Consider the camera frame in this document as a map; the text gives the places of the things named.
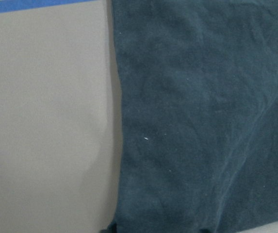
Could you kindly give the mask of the black graphic t-shirt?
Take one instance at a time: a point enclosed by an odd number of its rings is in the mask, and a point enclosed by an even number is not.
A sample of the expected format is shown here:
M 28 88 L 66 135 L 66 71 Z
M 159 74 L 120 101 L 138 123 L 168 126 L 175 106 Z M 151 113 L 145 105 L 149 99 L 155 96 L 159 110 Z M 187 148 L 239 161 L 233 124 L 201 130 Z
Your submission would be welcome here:
M 278 0 L 114 0 L 114 233 L 278 222 Z

